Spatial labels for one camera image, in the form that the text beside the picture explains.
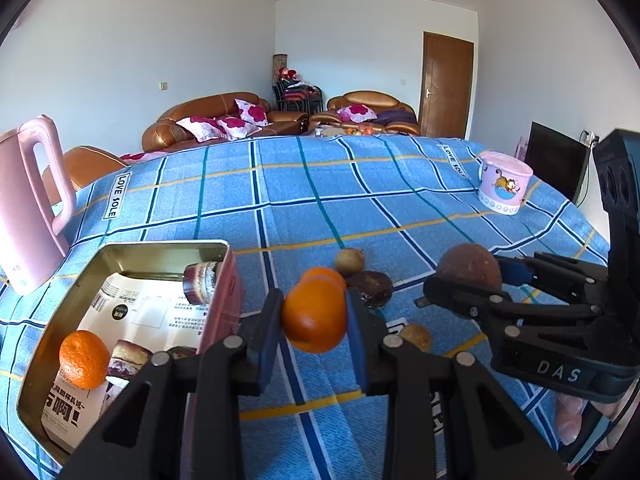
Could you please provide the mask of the person right hand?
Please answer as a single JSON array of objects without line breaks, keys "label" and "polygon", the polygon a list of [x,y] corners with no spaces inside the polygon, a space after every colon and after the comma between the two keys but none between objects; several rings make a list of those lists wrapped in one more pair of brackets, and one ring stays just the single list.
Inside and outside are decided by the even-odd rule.
[{"label": "person right hand", "polygon": [[[628,411],[624,417],[618,422],[613,430],[605,437],[597,446],[597,451],[609,451],[615,448],[620,440],[634,411],[636,410],[639,400],[631,395],[628,391],[620,400],[613,404],[602,404],[591,402],[591,405],[609,420],[614,420],[623,411],[623,408],[632,399]],[[555,429],[563,444],[571,444],[578,437],[579,431],[582,429],[582,412],[589,402],[574,396],[567,396],[563,393],[556,395],[555,407]]]}]

